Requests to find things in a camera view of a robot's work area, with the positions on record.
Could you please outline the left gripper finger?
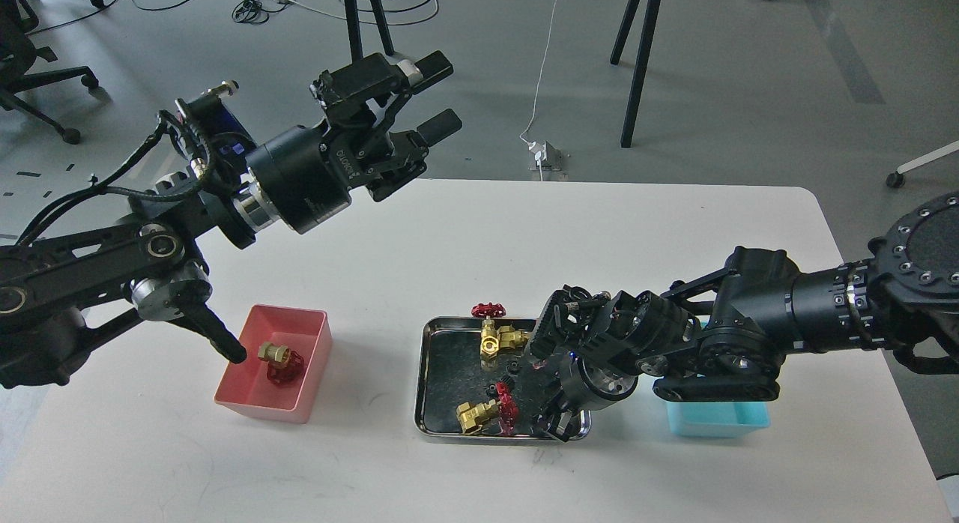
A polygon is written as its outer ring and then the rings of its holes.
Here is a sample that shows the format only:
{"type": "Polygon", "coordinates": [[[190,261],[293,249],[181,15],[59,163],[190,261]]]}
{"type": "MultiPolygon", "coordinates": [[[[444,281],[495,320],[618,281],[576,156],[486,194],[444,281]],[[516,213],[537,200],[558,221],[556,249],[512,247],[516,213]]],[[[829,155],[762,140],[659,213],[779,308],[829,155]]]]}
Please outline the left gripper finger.
{"type": "Polygon", "coordinates": [[[309,86],[330,127],[369,128],[386,133],[412,96],[437,85],[453,73],[441,51],[417,62],[391,64],[372,54],[336,71],[323,71],[309,86]]]}
{"type": "Polygon", "coordinates": [[[371,198],[382,202],[427,170],[425,158],[429,148],[462,128],[462,120],[452,109],[445,109],[414,130],[388,133],[390,150],[375,155],[369,164],[371,179],[367,182],[371,198]]]}

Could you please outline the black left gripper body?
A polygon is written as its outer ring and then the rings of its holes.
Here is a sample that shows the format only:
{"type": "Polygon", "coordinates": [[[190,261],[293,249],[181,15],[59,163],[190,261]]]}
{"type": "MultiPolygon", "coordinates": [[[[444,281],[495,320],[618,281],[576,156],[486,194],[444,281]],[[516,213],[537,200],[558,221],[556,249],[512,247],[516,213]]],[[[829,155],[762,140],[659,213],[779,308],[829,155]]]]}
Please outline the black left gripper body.
{"type": "Polygon", "coordinates": [[[246,167],[279,218],[304,234],[348,208],[352,189],[380,178],[372,159],[360,159],[352,146],[360,133],[295,126],[251,151],[246,167]]]}

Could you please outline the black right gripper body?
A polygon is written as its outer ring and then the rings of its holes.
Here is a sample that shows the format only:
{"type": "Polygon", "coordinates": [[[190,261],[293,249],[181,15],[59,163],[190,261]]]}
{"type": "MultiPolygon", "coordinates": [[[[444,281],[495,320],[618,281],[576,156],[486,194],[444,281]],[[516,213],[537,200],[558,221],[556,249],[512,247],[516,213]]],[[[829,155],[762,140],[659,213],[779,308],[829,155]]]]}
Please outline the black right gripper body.
{"type": "Polygon", "coordinates": [[[587,434],[592,427],[590,413],[606,409],[632,396],[638,386],[638,376],[606,372],[590,365],[571,350],[559,349],[548,358],[537,358],[525,350],[524,358],[541,372],[545,400],[538,403],[530,419],[532,434],[545,434],[542,414],[552,411],[575,411],[578,414],[578,434],[587,434]]]}

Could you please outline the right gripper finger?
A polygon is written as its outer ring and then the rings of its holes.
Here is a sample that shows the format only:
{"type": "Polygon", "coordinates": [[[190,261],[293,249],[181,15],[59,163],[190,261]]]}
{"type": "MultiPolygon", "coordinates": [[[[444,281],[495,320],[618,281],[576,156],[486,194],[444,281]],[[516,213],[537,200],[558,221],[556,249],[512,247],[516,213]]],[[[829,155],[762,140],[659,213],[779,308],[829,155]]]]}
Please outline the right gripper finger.
{"type": "Polygon", "coordinates": [[[567,442],[578,434],[575,411],[552,411],[542,414],[542,430],[555,440],[567,442]]]}

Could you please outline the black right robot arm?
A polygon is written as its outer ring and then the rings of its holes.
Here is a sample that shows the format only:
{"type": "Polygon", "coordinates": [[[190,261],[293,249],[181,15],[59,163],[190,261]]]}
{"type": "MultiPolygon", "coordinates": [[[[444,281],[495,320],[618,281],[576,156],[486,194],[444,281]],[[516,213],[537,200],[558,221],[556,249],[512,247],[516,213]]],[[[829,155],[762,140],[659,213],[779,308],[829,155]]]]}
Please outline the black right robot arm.
{"type": "Polygon", "coordinates": [[[957,217],[957,194],[938,196],[870,240],[872,257],[816,273],[737,247],[664,294],[555,291],[525,349],[532,363],[562,354],[534,429],[568,441],[573,416],[631,396],[641,374],[669,402],[772,401],[791,354],[885,349],[911,372],[956,374],[957,217]]]}

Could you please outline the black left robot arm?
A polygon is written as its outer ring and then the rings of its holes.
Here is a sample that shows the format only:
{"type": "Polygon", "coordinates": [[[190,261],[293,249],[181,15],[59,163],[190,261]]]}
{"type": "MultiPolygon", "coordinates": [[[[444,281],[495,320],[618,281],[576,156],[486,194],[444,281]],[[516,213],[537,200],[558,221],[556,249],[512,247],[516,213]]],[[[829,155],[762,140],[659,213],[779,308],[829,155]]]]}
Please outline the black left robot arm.
{"type": "Polygon", "coordinates": [[[427,168],[462,121],[446,109],[393,133],[399,110],[453,73],[442,52],[390,63],[373,54],[323,71],[309,90],[323,117],[255,143],[225,107],[233,80],[161,111],[123,166],[43,209],[2,247],[5,389],[65,385],[91,353],[142,321],[198,333],[231,363],[246,349],[207,307],[196,239],[218,229],[239,249],[281,220],[304,234],[348,208],[383,201],[427,168]]]}

